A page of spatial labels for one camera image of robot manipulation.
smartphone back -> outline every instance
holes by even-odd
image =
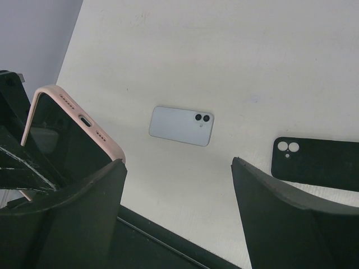
[[[156,106],[152,113],[151,136],[207,146],[214,116],[207,112]]]

scratch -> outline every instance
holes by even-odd
[[[43,175],[41,175],[39,172],[37,172],[31,165],[29,165],[26,161],[22,160],[21,158],[17,157],[16,155],[12,154],[11,152],[7,151],[3,147],[0,147],[0,150],[4,152],[6,155],[12,157],[14,160],[17,160],[23,164],[25,164],[31,171],[33,171],[36,175],[38,175],[43,181],[45,181],[47,184],[49,184],[50,187],[52,187],[54,190],[56,190],[56,187],[54,184],[52,184],[47,178],[45,178]]]

gray wall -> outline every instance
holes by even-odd
[[[0,7],[0,69],[24,74],[27,95],[56,83],[82,0],[11,0]]]

smartphone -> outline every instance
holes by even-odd
[[[57,85],[36,90],[21,145],[35,141],[46,160],[68,182],[86,178],[125,155],[78,104]]]
[[[212,113],[156,106],[149,134],[205,147],[209,144],[213,123]]]

white backdrop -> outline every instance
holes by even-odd
[[[232,158],[269,173],[278,136],[358,141],[358,13],[358,1],[86,0],[58,84],[123,147],[124,206],[250,268]],[[150,137],[156,105],[212,112],[210,144]]]

